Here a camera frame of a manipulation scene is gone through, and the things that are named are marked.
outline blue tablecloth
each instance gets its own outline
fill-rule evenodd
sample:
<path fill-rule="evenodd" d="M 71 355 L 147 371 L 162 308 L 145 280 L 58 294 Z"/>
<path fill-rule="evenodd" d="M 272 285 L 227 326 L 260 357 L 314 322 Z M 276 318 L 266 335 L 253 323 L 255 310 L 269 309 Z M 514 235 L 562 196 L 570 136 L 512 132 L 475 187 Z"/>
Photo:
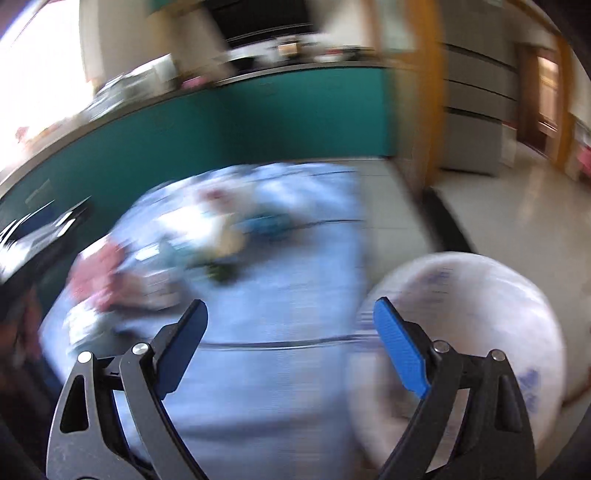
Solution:
<path fill-rule="evenodd" d="M 355 313 L 365 296 L 363 209 L 355 171 L 331 164 L 235 166 L 154 189 L 115 225 L 112 236 L 141 248 L 158 235 L 151 220 L 170 193 L 191 182 L 237 173 L 256 182 L 259 200 L 286 208 L 296 229 L 254 253 L 240 280 L 220 286 L 190 277 L 209 325 L 176 392 L 164 405 L 209 478 L 339 479 L 350 475 L 353 431 L 345 369 Z M 126 314 L 122 329 L 149 339 L 186 305 Z M 63 328 L 64 290 L 41 327 L 49 363 L 62 379 L 75 357 Z M 142 446 L 122 395 L 130 445 Z"/>

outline silver bolt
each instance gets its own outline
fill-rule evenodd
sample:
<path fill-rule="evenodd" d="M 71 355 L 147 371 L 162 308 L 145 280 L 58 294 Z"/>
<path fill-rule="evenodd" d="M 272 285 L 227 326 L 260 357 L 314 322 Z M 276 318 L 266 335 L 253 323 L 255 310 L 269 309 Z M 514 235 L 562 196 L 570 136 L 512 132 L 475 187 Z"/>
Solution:
<path fill-rule="evenodd" d="M 92 358 L 92 353 L 90 353 L 90 352 L 82 352 L 80 355 L 78 355 L 78 361 L 81 364 L 85 364 L 86 362 L 89 362 L 91 358 Z"/>
<path fill-rule="evenodd" d="M 148 344 L 147 343 L 138 343 L 136 345 L 134 345 L 134 347 L 131 349 L 131 351 L 135 354 L 135 355 L 143 355 L 144 353 L 146 353 L 148 351 Z"/>
<path fill-rule="evenodd" d="M 444 342 L 443 340 L 435 340 L 433 342 L 433 349 L 437 353 L 448 353 L 448 351 L 449 351 L 449 343 Z"/>
<path fill-rule="evenodd" d="M 506 360 L 507 356 L 505 355 L 505 352 L 503 350 L 493 350 L 491 352 L 491 356 L 493 357 L 493 359 L 495 359 L 497 362 L 503 362 Z"/>

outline white bin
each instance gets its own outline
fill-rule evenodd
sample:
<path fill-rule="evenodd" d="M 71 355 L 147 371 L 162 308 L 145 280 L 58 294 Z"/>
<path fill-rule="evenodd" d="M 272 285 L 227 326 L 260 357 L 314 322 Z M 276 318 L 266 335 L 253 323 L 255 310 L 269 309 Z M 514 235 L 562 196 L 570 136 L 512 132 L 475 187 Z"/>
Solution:
<path fill-rule="evenodd" d="M 384 296 L 404 320 L 418 323 L 433 340 L 446 340 L 460 353 L 486 356 L 495 348 L 503 350 L 519 381 L 539 447 L 560 409 L 566 360 L 554 313 L 532 282 L 480 255 L 427 255 L 399 267 L 370 292 L 358 313 L 359 333 L 376 335 L 372 311 Z M 400 384 L 381 343 L 364 343 L 350 360 L 350 407 L 361 443 L 381 466 L 418 401 Z M 447 462 L 466 401 L 467 390 L 460 391 L 430 469 Z"/>

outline blue rubber pad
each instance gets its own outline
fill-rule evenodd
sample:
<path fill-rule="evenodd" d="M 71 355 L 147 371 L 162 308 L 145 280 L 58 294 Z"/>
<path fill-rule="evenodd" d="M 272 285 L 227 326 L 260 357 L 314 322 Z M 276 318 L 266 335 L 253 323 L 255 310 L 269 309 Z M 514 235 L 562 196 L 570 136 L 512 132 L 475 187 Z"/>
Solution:
<path fill-rule="evenodd" d="M 374 305 L 374 325 L 404 387 L 424 398 L 430 388 L 425 359 L 401 320 L 382 299 Z"/>

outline trash can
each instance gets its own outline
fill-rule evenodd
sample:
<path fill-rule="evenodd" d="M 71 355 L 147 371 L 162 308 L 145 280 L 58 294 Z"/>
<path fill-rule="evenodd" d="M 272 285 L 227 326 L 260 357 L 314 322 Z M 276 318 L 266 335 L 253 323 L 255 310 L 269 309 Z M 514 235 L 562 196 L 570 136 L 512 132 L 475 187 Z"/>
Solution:
<path fill-rule="evenodd" d="M 381 466 L 418 405 L 407 392 L 374 329 L 375 301 L 388 297 L 402 318 L 460 353 L 503 350 L 517 377 L 539 447 L 558 415 L 566 380 L 562 332 L 544 294 L 514 270 L 487 257 L 447 252 L 405 264 L 386 276 L 358 312 L 361 340 L 349 362 L 349 405 L 359 440 Z M 451 454 L 468 390 L 458 391 L 430 469 Z"/>

